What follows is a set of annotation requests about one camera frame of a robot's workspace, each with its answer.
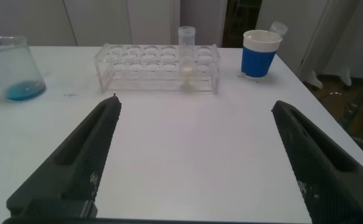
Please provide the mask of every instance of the blue and white cup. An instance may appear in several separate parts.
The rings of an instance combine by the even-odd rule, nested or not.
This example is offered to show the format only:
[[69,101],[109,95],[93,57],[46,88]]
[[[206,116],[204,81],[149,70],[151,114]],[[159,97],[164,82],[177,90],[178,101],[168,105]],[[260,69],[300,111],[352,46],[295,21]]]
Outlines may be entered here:
[[241,71],[247,78],[261,78],[268,69],[280,46],[282,37],[266,30],[250,30],[243,34]]

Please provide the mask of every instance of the white tabletop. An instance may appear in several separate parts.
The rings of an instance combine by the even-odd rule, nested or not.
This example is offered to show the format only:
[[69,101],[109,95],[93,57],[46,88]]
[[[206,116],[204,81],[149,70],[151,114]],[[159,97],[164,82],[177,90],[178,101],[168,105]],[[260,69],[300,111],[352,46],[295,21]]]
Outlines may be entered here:
[[[47,92],[0,99],[0,223],[7,198],[89,112],[98,47],[32,47]],[[309,223],[271,109],[294,105],[363,165],[363,152],[275,57],[268,77],[238,78],[241,49],[219,49],[218,95],[117,93],[120,120],[96,198],[97,217]]]

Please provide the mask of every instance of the cabinet door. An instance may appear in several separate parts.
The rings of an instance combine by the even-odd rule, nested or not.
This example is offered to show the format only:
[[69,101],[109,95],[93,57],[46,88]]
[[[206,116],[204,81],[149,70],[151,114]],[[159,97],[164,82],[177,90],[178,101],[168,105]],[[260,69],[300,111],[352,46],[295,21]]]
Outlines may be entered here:
[[75,45],[62,0],[0,0],[0,36],[24,35],[30,45]]
[[64,0],[79,46],[131,44],[126,0]]
[[327,1],[262,1],[256,29],[268,30],[274,21],[283,22],[289,27],[277,54],[296,75],[298,75]]
[[177,44],[179,0],[128,0],[133,44]]

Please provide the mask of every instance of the dark doorway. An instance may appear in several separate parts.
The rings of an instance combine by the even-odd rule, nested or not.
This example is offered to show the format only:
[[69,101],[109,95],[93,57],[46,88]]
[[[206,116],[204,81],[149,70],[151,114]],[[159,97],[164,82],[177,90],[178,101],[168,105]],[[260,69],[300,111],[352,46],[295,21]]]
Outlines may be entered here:
[[229,0],[222,47],[242,47],[243,33],[256,28],[262,0]]

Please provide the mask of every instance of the blue liquid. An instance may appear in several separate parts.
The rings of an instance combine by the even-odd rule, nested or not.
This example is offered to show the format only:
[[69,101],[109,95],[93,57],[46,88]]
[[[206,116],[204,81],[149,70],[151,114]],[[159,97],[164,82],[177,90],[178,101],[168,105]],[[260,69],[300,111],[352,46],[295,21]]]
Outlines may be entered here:
[[23,101],[35,98],[45,91],[45,83],[37,81],[24,81],[10,86],[6,98],[12,101]]

